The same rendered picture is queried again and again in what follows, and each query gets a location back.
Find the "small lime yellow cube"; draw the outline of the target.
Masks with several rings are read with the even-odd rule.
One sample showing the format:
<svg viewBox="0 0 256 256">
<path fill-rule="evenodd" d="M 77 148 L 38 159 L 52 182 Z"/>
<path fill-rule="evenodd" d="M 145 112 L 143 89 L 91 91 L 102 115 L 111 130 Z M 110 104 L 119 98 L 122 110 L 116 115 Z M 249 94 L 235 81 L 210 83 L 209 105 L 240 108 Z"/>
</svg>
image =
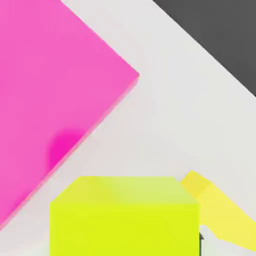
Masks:
<svg viewBox="0 0 256 256">
<path fill-rule="evenodd" d="M 199 205 L 170 176 L 81 176 L 50 203 L 50 256 L 199 256 Z"/>
</svg>

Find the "large yellow box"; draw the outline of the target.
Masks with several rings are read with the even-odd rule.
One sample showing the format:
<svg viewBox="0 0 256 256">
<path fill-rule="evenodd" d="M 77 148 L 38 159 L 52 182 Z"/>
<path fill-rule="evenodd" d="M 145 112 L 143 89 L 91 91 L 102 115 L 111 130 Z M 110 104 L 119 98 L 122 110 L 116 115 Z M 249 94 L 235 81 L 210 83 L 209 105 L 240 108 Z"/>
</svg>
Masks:
<svg viewBox="0 0 256 256">
<path fill-rule="evenodd" d="M 251 219 L 213 182 L 189 171 L 180 182 L 199 204 L 199 224 L 220 240 L 256 254 L 256 221 Z"/>
</svg>

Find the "large pink box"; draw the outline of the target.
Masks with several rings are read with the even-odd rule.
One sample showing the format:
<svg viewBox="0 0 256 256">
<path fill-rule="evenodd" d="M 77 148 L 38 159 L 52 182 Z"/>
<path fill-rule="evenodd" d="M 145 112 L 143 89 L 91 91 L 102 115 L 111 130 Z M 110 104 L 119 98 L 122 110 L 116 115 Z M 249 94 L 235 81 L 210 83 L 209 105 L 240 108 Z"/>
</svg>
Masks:
<svg viewBox="0 0 256 256">
<path fill-rule="evenodd" d="M 0 0 L 0 230 L 138 78 L 61 0 Z"/>
</svg>

